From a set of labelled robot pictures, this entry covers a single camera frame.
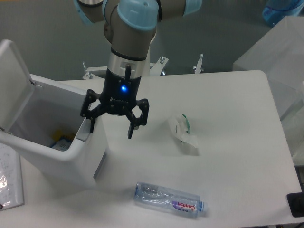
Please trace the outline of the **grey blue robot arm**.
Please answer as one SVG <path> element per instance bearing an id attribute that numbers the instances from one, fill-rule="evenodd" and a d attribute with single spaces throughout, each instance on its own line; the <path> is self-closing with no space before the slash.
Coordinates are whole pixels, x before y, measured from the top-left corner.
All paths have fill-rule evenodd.
<path id="1" fill-rule="evenodd" d="M 136 96 L 157 24 L 198 11 L 202 1 L 76 0 L 74 5 L 85 24 L 105 22 L 104 35 L 111 43 L 103 90 L 87 91 L 80 114 L 91 122 L 91 129 L 103 114 L 126 116 L 131 137 L 148 120 L 149 102 Z"/>

